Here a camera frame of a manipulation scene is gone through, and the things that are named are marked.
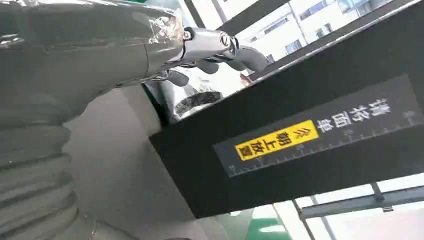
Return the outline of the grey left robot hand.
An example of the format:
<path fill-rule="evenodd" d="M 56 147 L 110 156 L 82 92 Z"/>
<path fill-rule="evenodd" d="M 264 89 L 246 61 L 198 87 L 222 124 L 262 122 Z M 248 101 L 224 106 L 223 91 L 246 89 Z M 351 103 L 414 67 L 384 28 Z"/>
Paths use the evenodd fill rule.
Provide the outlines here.
<path fill-rule="evenodd" d="M 221 30 L 186 26 L 179 10 L 128 0 L 3 0 L 0 126 L 61 125 L 113 89 L 170 80 L 175 67 L 269 61 Z"/>

